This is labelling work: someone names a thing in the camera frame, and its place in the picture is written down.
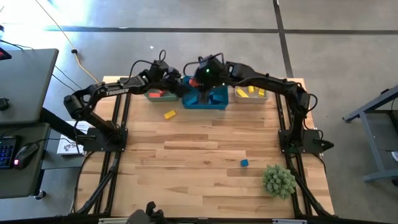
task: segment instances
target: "concrete floor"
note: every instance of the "concrete floor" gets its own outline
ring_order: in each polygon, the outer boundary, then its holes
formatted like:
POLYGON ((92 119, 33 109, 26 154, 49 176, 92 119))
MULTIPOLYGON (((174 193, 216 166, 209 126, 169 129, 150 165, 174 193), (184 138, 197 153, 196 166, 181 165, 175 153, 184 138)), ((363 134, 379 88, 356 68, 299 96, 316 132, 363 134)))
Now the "concrete floor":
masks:
MULTIPOLYGON (((276 29, 272 0, 119 0, 40 1, 65 26, 178 27, 276 29)), ((81 86, 92 83, 79 69, 61 32, 34 1, 0 1, 4 40, 34 48, 58 48, 57 65, 81 86)), ((398 29, 398 2, 389 0, 279 0, 285 29, 398 29)), ((182 69, 199 55, 223 52, 226 60, 243 62, 257 71, 286 77, 278 34, 68 32, 82 54, 82 63, 97 79, 127 75, 137 59, 152 60, 167 50, 167 63, 182 69)), ((340 217, 398 223, 398 188, 390 180, 365 184, 362 176, 376 171, 360 121, 345 124, 342 116, 398 84, 396 35, 287 34, 294 77, 305 79, 319 98, 315 124, 335 147, 325 153, 328 183, 340 217)), ((12 47, 1 44, 6 50, 12 47)), ((136 71, 144 65, 137 66, 136 71)), ((69 83, 55 71, 55 75, 69 83)), ((62 99, 69 94, 50 83, 45 107, 70 119, 62 99)), ((46 171, 43 200, 0 200, 0 220, 66 215, 76 170, 46 171)))

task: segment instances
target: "succulent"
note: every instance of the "succulent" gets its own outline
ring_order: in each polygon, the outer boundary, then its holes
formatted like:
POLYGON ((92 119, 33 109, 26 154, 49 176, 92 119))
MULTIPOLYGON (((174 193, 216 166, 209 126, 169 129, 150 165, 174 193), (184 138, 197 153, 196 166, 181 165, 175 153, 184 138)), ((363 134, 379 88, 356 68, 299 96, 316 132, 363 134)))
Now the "succulent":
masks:
POLYGON ((267 166, 262 176, 264 190, 273 197, 285 200, 294 193, 296 180, 290 170, 280 166, 267 166))

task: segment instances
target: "wooden tabletop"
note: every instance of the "wooden tabletop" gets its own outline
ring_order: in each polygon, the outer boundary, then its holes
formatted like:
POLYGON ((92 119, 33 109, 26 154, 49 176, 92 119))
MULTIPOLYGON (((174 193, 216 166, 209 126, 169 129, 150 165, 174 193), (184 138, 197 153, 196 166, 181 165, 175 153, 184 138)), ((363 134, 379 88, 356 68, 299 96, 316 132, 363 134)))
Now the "wooden tabletop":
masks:
MULTIPOLYGON (((104 77, 104 81, 119 78, 104 77)), ((290 80, 304 86, 301 78, 290 80)), ((291 198, 272 198, 262 188, 267 165, 286 165, 277 137, 275 95, 267 94, 263 105, 238 104, 230 88, 225 110, 185 110, 180 101, 152 103, 144 95, 132 95, 129 137, 119 166, 112 216, 128 217, 154 201, 166 217, 294 217, 291 198), (163 114, 170 110, 177 115, 166 120, 163 114), (247 168, 240 167, 242 159, 248 159, 247 168)), ((102 99, 95 112, 111 120, 115 99, 102 99)), ((313 127, 310 113, 307 126, 313 127)), ((77 209, 98 185, 103 156, 94 153, 83 168, 77 209)), ((326 211, 334 213, 322 163, 312 154, 303 154, 303 164, 309 189, 326 211)), ((107 195, 105 189, 101 209, 107 195)), ((299 188, 298 197, 304 213, 299 188)))

